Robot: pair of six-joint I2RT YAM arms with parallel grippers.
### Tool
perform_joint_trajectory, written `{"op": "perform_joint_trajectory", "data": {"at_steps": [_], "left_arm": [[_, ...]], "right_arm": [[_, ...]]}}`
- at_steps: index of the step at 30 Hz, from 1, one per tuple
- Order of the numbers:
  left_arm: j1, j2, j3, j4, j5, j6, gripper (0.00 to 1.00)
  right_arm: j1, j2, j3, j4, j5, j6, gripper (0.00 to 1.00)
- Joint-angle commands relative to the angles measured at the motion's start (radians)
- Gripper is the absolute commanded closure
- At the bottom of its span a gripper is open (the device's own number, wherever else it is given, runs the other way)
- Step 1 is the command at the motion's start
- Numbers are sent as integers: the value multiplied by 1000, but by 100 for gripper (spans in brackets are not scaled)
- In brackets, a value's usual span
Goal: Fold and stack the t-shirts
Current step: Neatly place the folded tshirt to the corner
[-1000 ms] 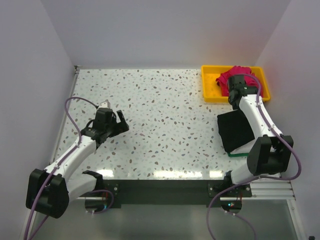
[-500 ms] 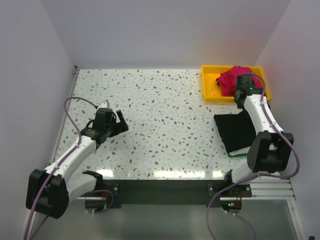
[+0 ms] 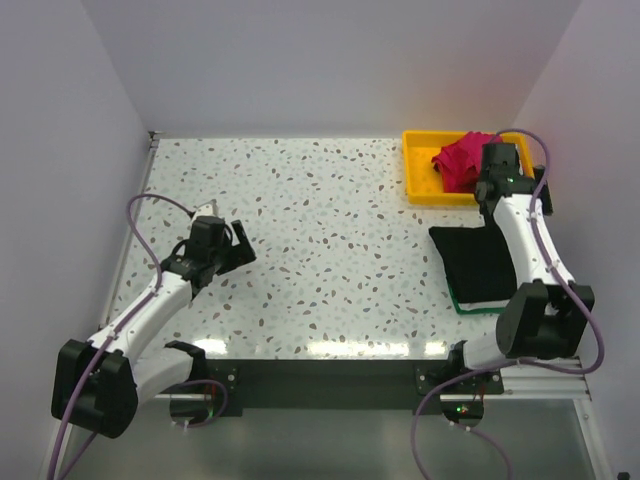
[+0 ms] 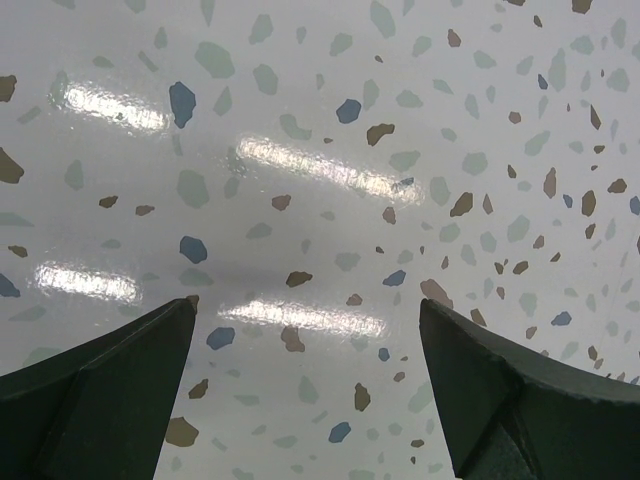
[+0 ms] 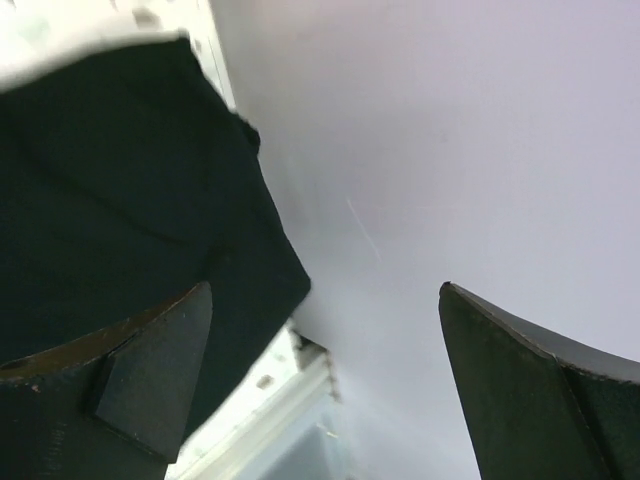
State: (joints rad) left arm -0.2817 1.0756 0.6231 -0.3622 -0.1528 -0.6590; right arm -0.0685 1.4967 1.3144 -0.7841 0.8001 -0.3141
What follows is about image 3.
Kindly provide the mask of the black t shirt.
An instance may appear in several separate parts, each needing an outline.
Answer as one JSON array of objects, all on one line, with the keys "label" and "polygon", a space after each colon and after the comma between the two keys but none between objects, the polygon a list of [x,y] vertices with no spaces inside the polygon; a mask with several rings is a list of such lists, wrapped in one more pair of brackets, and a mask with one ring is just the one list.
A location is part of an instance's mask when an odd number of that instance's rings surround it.
[{"label": "black t shirt", "polygon": [[510,300],[516,274],[503,235],[497,228],[441,227],[429,229],[448,286],[460,302]]}]

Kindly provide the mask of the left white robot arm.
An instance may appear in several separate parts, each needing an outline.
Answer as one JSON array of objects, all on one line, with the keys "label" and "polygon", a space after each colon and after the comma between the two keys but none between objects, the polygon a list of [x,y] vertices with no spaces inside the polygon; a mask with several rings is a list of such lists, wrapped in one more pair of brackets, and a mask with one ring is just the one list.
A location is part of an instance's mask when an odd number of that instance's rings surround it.
[{"label": "left white robot arm", "polygon": [[241,221],[199,215],[190,235],[161,264],[151,283],[115,321],[85,341],[71,339],[57,358],[51,414],[107,438],[119,437],[138,406],[179,386],[200,390],[207,380],[202,349],[171,341],[154,367],[140,363],[144,349],[166,323],[213,280],[243,267],[256,254]]}]

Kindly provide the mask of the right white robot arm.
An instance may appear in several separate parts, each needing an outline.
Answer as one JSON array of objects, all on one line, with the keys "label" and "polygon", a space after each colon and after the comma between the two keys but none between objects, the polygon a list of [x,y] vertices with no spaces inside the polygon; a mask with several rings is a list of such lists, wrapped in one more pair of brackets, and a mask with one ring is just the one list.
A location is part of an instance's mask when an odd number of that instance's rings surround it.
[{"label": "right white robot arm", "polygon": [[569,273],[545,225],[547,172],[525,175],[513,143],[491,141],[481,153],[474,198],[483,226],[429,230],[454,299],[504,304],[491,331],[450,348],[439,379],[459,393],[481,372],[516,363],[563,372],[559,360],[576,354],[594,324],[594,292]]}]

